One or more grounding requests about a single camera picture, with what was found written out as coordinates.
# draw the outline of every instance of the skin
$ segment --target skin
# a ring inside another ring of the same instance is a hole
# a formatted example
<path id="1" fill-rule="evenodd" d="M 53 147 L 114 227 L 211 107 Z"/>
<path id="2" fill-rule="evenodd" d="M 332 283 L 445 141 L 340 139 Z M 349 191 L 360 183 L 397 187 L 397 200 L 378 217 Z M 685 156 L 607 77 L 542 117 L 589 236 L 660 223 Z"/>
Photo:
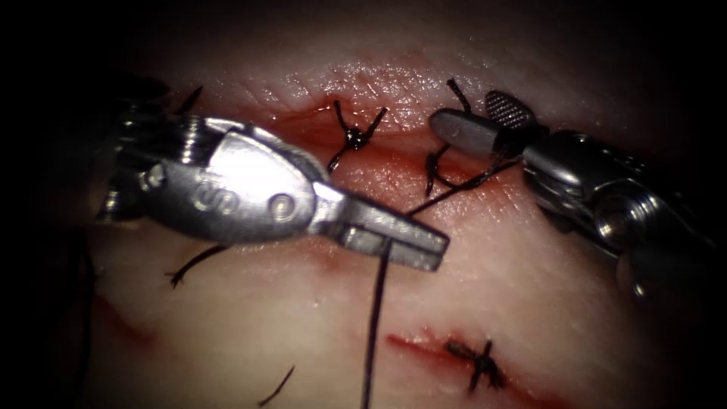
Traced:
<path id="1" fill-rule="evenodd" d="M 683 95 L 674 92 L 682 73 L 666 72 L 646 38 L 628 47 L 641 39 L 628 19 L 618 33 L 605 30 L 620 10 L 258 7 L 152 13 L 132 39 L 111 40 L 130 50 L 111 65 L 162 79 L 178 91 L 175 101 L 204 85 L 195 113 L 253 120 L 324 164 L 343 142 L 333 99 L 361 129 L 386 106 L 370 144 L 343 156 L 332 183 L 400 211 L 423 201 L 424 159 L 440 146 L 426 118 L 459 107 L 450 77 L 475 112 L 484 92 L 501 89 L 552 130 L 597 136 L 676 182 L 694 176 L 670 166 L 689 163 L 694 149 Z M 320 108 L 328 109 L 313 114 Z M 463 180 L 488 163 L 450 151 L 441 169 Z M 571 407 L 662 407 L 685 394 L 698 337 L 647 325 L 619 294 L 613 263 L 543 218 L 520 167 L 418 218 L 446 232 L 451 247 L 436 274 L 390 268 L 373 407 L 528 407 L 487 389 L 487 379 L 468 394 L 464 361 L 433 370 L 383 338 L 413 339 L 423 327 L 456 333 L 474 351 L 492 339 L 491 357 L 506 375 Z M 94 228 L 90 238 L 99 297 L 81 407 L 255 407 L 293 364 L 271 407 L 359 405 L 375 258 L 321 237 L 236 246 L 172 290 L 163 274 L 210 243 L 147 220 Z M 54 397 L 70 388 L 79 344 L 78 308 L 62 315 L 46 352 Z"/>

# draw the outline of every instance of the blood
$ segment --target blood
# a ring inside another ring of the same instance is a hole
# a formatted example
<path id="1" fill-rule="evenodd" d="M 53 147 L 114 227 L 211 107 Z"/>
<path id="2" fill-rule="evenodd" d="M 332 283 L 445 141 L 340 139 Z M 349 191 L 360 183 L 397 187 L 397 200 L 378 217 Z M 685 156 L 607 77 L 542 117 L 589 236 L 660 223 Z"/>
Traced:
<path id="1" fill-rule="evenodd" d="M 457 370 L 457 372 L 461 370 L 462 372 L 466 372 L 467 376 L 472 374 L 473 366 L 471 362 L 453 356 L 444 347 L 447 341 L 466 343 L 461 331 L 453 330 L 445 336 L 437 336 L 429 327 L 424 326 L 420 330 L 420 333 L 415 336 L 388 334 L 385 340 L 391 347 L 411 353 L 412 357 L 415 357 L 418 363 L 429 370 L 434 376 L 442 376 L 452 370 Z M 473 350 L 479 350 L 479 346 L 476 346 Z M 523 385 L 516 375 L 516 371 L 511 367 L 502 369 L 503 365 L 499 364 L 501 361 L 498 359 L 497 353 L 495 352 L 493 355 L 492 358 L 498 362 L 498 365 L 501 367 L 502 376 L 505 379 L 505 388 L 496 391 L 496 393 L 508 394 L 515 401 L 526 407 L 541 409 L 568 409 L 573 407 L 557 393 L 536 392 Z M 486 388 L 485 382 L 482 380 L 480 382 L 479 387 Z M 466 380 L 463 380 L 463 398 L 467 397 Z"/>
<path id="2" fill-rule="evenodd" d="M 128 323 L 116 307 L 102 295 L 94 294 L 93 309 L 114 332 L 114 335 L 126 344 L 143 350 L 149 350 L 154 347 L 157 337 L 154 334 L 135 328 Z"/>

